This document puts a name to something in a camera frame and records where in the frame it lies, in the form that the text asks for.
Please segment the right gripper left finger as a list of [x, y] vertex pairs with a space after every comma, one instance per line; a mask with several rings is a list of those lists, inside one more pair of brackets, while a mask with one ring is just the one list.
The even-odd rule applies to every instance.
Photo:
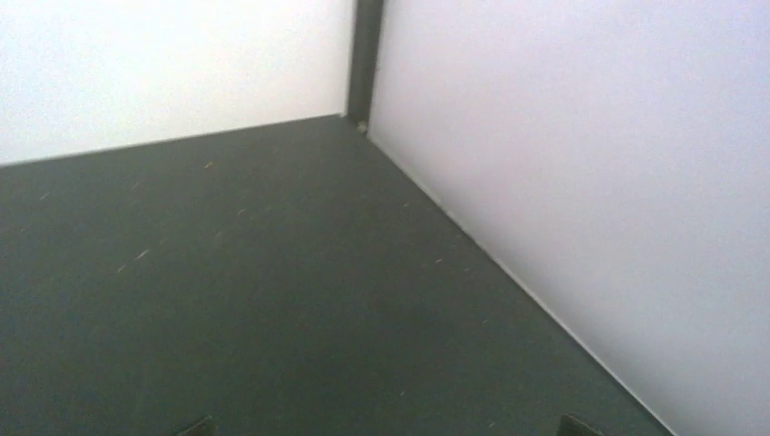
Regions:
[[217, 436], [218, 427], [211, 415], [204, 416], [189, 426], [177, 431], [175, 436]]

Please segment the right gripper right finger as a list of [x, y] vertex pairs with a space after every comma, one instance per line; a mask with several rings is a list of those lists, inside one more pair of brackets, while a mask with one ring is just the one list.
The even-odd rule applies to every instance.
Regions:
[[557, 436], [607, 436], [607, 433], [590, 421], [568, 413], [559, 419]]

